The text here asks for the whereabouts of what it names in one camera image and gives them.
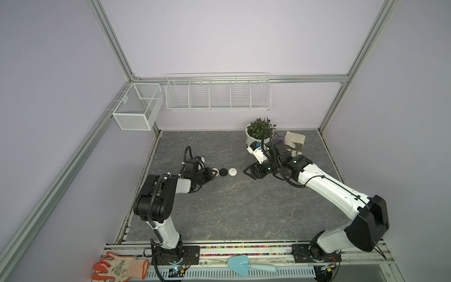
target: white flower pot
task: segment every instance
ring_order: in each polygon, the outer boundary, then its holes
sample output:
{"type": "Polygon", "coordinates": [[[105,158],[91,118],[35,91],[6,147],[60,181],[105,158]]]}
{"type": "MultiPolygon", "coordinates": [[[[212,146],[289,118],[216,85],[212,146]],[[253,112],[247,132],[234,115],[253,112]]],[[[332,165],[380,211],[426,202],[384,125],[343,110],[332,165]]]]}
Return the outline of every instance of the white flower pot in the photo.
{"type": "MultiPolygon", "coordinates": [[[[252,144],[254,141],[261,142],[261,140],[257,140],[257,139],[255,139],[254,137],[252,137],[252,136],[249,135],[249,133],[248,133],[248,126],[250,126],[250,125],[251,125],[251,124],[249,123],[249,124],[246,126],[246,130],[245,130],[245,131],[246,131],[246,136],[248,137],[247,140],[246,140],[246,148],[249,147],[248,144],[252,144]]],[[[269,143],[269,137],[266,138],[266,139],[264,140],[264,143],[265,143],[265,144],[269,143]]]]}

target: light blue trowel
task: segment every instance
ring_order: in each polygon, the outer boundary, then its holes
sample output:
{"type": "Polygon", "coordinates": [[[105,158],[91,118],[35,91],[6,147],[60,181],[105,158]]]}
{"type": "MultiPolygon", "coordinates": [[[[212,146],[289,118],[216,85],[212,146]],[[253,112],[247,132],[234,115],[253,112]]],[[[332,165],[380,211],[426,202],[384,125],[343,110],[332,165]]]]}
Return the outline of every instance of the light blue trowel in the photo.
{"type": "Polygon", "coordinates": [[[241,276],[247,276],[250,269],[277,273],[277,267],[271,264],[249,264],[249,258],[246,255],[237,255],[230,257],[227,266],[241,276]]]}

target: trowel handle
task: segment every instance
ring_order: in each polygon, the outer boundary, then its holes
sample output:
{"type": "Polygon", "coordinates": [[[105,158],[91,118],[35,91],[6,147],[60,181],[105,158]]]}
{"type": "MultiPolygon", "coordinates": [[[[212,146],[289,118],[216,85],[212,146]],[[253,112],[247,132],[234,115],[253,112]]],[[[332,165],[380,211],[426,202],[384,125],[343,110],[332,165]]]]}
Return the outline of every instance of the trowel handle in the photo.
{"type": "Polygon", "coordinates": [[[275,265],[271,265],[271,264],[248,264],[248,267],[250,269],[277,273],[277,267],[275,265]]]}

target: robotic arm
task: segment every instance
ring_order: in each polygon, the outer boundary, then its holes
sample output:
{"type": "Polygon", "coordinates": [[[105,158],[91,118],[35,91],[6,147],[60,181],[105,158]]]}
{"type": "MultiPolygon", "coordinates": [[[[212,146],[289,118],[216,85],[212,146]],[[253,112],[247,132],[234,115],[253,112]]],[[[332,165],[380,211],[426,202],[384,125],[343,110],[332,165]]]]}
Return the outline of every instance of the robotic arm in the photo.
{"type": "MultiPolygon", "coordinates": [[[[259,142],[249,145],[248,151],[258,162],[244,170],[246,175],[257,180],[273,174],[292,186],[309,187],[336,205],[351,220],[333,230],[319,232],[310,241],[305,255],[322,262],[337,250],[350,247],[372,251],[389,228],[385,200],[377,195],[370,198],[340,183],[302,155],[292,157],[281,140],[273,141],[271,137],[270,142],[271,145],[265,149],[259,142]]],[[[204,162],[202,157],[193,158],[188,146],[180,173],[177,176],[148,175],[135,199],[133,212],[152,227],[158,238],[159,242],[152,241],[152,244],[156,246],[155,256],[160,262],[174,264],[182,261],[183,243],[170,214],[175,194],[199,191],[203,184],[216,176],[217,172],[205,167],[204,162]]]]}
{"type": "Polygon", "coordinates": [[[372,251],[389,228],[385,200],[377,195],[368,197],[340,183],[302,155],[292,157],[281,140],[273,141],[271,137],[270,144],[267,151],[257,141],[249,145],[248,151],[258,162],[244,170],[246,175],[256,180],[273,174],[292,186],[309,187],[352,220],[333,230],[319,232],[310,242],[310,257],[322,261],[329,254],[350,247],[372,251]]]}

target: gray marble surface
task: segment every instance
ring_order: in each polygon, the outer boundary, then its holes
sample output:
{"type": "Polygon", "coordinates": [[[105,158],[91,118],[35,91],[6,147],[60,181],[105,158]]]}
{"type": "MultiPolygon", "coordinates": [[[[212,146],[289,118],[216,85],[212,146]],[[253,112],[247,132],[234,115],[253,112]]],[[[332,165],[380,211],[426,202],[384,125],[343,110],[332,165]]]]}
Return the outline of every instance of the gray marble surface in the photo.
{"type": "MultiPolygon", "coordinates": [[[[317,131],[294,132],[306,136],[303,155],[336,178],[317,131]]],[[[245,141],[244,131],[163,132],[150,174],[178,173],[187,145],[208,167],[238,170],[233,177],[216,177],[199,192],[175,196],[172,218],[184,240],[310,240],[321,230],[349,221],[309,188],[295,188],[271,175],[261,180],[245,175],[243,170],[256,161],[245,141]]],[[[150,226],[134,216],[126,240],[150,238],[150,226]]]]}

